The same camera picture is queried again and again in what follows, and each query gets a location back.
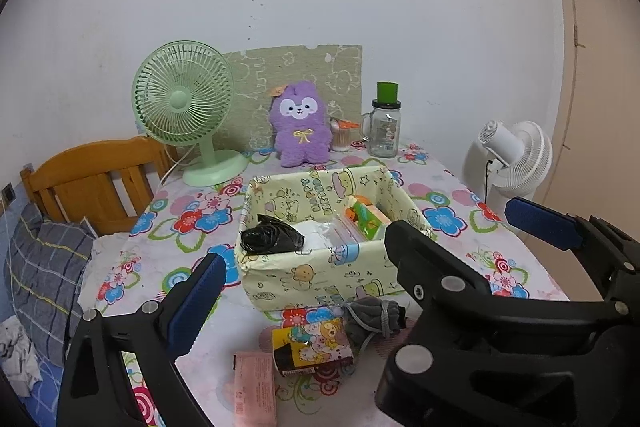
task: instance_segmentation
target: chair backrest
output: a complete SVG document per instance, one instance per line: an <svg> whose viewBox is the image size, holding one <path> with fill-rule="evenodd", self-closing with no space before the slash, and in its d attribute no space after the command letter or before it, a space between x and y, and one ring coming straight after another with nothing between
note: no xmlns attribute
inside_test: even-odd
<svg viewBox="0 0 640 427"><path fill-rule="evenodd" d="M174 148L170 153L175 157ZM66 221L66 213L75 222L86 216L100 234L129 232L137 217L127 216L110 172L119 172L129 200L140 215L153 198L143 168L149 163L155 165L160 177L171 166L161 143L137 136L68 149L35 172L22 170L20 177L30 200L54 221Z"/></svg>

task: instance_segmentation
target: wall socket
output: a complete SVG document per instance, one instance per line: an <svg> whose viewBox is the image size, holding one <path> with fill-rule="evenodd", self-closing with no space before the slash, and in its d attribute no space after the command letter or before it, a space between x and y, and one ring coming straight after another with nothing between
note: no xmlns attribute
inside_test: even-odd
<svg viewBox="0 0 640 427"><path fill-rule="evenodd" d="M2 199L4 200L4 204L7 206L15 200L15 190L11 183L2 189Z"/></svg>

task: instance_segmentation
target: white fan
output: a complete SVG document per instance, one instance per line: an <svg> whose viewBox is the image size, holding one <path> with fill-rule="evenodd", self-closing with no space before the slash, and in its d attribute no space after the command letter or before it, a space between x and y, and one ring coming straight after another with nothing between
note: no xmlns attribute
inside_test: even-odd
<svg viewBox="0 0 640 427"><path fill-rule="evenodd" d="M507 129L501 121L491 120L478 139L502 164L492 185L505 198L532 193L545 179L551 167L551 140L537 123L524 121Z"/></svg>

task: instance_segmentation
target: green desk fan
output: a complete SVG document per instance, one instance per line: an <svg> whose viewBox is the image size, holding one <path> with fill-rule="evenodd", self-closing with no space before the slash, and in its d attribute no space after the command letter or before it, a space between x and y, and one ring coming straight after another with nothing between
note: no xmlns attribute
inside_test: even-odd
<svg viewBox="0 0 640 427"><path fill-rule="evenodd" d="M214 151L211 141L229 114L233 96L225 57L194 41L156 49L140 66L131 89L133 112L149 136L167 145L200 147L200 157L182 175L191 187L228 181L248 164L239 152Z"/></svg>

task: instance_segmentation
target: blue gripper pad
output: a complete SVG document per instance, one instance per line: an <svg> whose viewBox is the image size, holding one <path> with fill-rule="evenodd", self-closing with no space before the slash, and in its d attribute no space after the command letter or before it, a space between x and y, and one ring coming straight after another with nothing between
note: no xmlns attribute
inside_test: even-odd
<svg viewBox="0 0 640 427"><path fill-rule="evenodd" d="M504 215L510 225L524 230L560 250L580 248L582 236L575 230L573 217L564 216L546 206L513 198Z"/></svg>
<svg viewBox="0 0 640 427"><path fill-rule="evenodd" d="M224 258L208 253L191 276L177 283L164 298L163 314L167 313L168 320L161 320L161 330L165 330L167 355L172 360L190 351L222 292L225 280Z"/></svg>

